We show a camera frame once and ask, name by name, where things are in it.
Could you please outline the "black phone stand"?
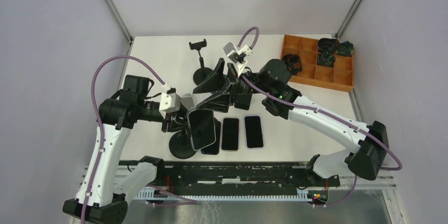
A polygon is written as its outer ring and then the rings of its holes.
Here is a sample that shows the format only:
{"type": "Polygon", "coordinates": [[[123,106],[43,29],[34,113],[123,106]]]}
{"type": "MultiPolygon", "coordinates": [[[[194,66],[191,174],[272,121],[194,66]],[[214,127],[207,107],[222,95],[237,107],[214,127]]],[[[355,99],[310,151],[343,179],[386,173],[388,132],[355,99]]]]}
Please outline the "black phone stand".
{"type": "Polygon", "coordinates": [[[197,151],[193,149],[190,139],[186,112],[170,113],[163,129],[166,133],[174,133],[169,140],[169,150],[174,157],[186,160],[196,155],[197,151]]]}
{"type": "Polygon", "coordinates": [[[199,63],[200,67],[193,74],[193,82],[198,86],[203,80],[207,78],[207,76],[212,72],[212,69],[206,67],[204,65],[204,59],[201,55],[201,49],[207,46],[206,39],[203,39],[200,42],[192,43],[189,42],[190,50],[196,50],[199,55],[199,63]]]}

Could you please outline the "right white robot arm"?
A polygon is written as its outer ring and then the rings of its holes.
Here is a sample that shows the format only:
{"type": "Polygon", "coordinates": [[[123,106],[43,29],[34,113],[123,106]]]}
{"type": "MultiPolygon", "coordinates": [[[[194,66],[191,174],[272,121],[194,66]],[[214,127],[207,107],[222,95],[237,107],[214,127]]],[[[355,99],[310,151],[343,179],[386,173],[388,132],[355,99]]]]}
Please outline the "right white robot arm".
{"type": "Polygon", "coordinates": [[[308,184],[318,186],[340,172],[373,181],[380,170],[385,170],[383,162],[390,149],[384,124],[350,120],[318,105],[288,85],[292,75],[280,59],[269,60],[256,73],[239,73],[234,64],[228,63],[228,72],[223,74],[223,64],[220,59],[211,74],[194,88],[194,94],[210,94],[197,107],[226,113],[240,96],[262,94],[262,105],[271,115],[306,125],[345,148],[313,156],[305,171],[308,184]]]}

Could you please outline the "black smartphone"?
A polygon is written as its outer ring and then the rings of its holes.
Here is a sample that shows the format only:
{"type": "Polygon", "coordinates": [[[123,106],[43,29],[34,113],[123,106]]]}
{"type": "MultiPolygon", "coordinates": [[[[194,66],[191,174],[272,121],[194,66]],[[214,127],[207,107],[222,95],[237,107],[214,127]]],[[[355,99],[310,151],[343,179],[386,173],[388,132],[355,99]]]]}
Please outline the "black smartphone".
{"type": "Polygon", "coordinates": [[[201,149],[201,153],[204,155],[218,155],[219,153],[220,140],[221,140],[221,122],[215,120],[214,124],[215,124],[216,141],[212,145],[201,149]]]}

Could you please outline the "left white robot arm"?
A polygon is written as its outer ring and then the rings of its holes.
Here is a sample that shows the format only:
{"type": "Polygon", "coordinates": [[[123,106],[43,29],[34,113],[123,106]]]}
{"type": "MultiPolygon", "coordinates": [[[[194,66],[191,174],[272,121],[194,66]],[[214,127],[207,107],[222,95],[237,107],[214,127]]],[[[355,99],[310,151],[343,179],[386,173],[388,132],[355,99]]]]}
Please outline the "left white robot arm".
{"type": "Polygon", "coordinates": [[[169,126],[169,117],[181,110],[175,88],[162,85],[161,101],[148,101],[149,78],[127,75],[124,86],[112,98],[95,106],[97,137],[94,153],[83,184],[75,198],[64,202],[62,211],[82,222],[122,223],[130,202],[148,184],[161,185],[166,179],[164,161],[144,156],[123,180],[114,183],[120,157],[131,130],[139,120],[169,126]]]}

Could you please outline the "silver folding phone stand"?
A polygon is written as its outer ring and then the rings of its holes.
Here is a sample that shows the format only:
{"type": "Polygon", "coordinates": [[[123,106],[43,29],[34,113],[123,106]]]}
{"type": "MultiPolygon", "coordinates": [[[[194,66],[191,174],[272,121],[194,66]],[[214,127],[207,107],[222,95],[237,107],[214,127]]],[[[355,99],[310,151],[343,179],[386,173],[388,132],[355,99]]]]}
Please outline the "silver folding phone stand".
{"type": "Polygon", "coordinates": [[[186,110],[191,110],[195,107],[194,95],[185,94],[181,96],[181,104],[186,108],[186,110]]]}

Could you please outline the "black folding stand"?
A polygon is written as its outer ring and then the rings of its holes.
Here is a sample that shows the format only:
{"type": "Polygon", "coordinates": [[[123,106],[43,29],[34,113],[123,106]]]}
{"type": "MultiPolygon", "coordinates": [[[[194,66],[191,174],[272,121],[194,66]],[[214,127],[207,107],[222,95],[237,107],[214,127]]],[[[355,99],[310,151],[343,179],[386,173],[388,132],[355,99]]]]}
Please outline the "black folding stand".
{"type": "Polygon", "coordinates": [[[234,107],[241,110],[249,110],[252,96],[252,93],[238,94],[235,98],[234,107]]]}

